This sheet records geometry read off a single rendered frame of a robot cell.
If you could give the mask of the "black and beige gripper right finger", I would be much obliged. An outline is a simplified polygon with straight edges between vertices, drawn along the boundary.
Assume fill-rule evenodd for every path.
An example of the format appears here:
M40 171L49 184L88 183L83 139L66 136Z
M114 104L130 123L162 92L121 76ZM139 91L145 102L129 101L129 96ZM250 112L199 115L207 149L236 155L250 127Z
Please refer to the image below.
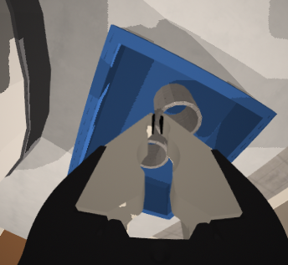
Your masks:
M207 222L213 239L246 247L270 265L288 265L284 227L255 185L218 150L166 114L159 124L172 161L172 214L181 220L183 239Z

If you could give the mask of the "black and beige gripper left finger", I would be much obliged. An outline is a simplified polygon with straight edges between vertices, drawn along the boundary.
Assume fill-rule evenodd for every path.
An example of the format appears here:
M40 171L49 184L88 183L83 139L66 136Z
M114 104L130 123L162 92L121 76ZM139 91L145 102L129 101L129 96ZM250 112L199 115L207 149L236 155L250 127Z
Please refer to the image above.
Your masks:
M129 222L143 210L140 165L154 125L155 114L146 115L100 145L55 187L33 222L18 265L39 265L70 242L105 235L110 219L120 220L128 233Z

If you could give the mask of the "blue crate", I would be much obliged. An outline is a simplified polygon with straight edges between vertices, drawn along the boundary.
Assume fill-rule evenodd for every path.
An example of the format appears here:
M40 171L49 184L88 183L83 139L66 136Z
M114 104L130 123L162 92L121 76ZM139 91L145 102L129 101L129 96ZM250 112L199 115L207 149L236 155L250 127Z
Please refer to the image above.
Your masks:
M154 114L154 96L166 84L180 84L189 90L202 115L193 135L232 163L277 113L227 82L149 38L112 24L85 104L68 174L100 145ZM170 220L174 217L169 196L172 161L168 158L154 169L141 168L145 173L142 212Z

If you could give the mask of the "grey metal bushing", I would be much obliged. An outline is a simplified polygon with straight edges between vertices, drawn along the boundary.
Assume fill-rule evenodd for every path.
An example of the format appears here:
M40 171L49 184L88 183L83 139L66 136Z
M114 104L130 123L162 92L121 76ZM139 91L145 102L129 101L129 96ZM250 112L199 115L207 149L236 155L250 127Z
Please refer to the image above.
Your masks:
M157 131L160 134L159 120L162 113L175 105L186 105L186 108L175 115L167 115L191 134L196 133L202 123L202 115L189 90L180 84L162 86L154 97L154 111ZM195 111L194 111L195 110Z
M149 169L163 166L168 161L167 140L159 135L155 125L154 134L148 138L148 143L154 143L154 145L148 144L148 155L144 158L140 166Z

